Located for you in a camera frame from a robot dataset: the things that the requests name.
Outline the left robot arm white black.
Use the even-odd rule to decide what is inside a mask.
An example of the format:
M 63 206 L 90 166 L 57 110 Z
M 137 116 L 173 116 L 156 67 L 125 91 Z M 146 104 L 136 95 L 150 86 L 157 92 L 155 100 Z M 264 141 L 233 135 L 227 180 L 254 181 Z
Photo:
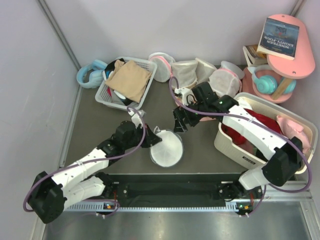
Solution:
M 109 198 L 114 187 L 100 171 L 128 156 L 129 149 L 148 149 L 162 141 L 147 124 L 123 121 L 111 137 L 80 160 L 55 173 L 39 173 L 26 203 L 44 224 L 49 224 L 76 203 L 98 196 Z

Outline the white mesh laundry bag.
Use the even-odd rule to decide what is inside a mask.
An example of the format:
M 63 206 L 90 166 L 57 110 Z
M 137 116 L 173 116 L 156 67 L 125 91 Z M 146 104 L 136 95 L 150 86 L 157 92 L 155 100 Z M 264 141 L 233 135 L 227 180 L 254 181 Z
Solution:
M 183 157 L 184 145 L 181 137 L 169 129 L 156 126 L 153 133 L 162 139 L 161 142 L 150 147 L 152 162 L 163 168 L 176 165 Z

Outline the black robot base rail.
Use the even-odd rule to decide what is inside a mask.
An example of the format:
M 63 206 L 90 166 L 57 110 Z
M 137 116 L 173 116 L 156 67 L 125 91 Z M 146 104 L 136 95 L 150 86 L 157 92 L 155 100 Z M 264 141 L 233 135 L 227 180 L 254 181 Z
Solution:
M 226 202 L 251 202 L 262 188 L 245 190 L 238 173 L 107 174 L 107 193 L 122 208 L 223 207 Z

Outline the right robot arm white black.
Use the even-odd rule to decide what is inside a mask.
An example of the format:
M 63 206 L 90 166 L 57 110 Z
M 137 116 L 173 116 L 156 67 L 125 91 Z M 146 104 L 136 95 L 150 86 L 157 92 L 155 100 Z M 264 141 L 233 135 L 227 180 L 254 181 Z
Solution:
M 239 102 L 229 95 L 218 97 L 207 82 L 192 89 L 170 89 L 172 98 L 187 98 L 194 95 L 195 102 L 183 104 L 173 110 L 174 131 L 185 133 L 188 128 L 196 126 L 202 117 L 212 117 L 221 124 L 235 130 L 262 153 L 266 162 L 240 175 L 233 185 L 233 192 L 239 198 L 245 198 L 252 189 L 271 185 L 281 191 L 282 186 L 298 171 L 305 161 L 302 142 L 293 137 L 288 139 L 282 134 L 268 128 L 250 115 Z

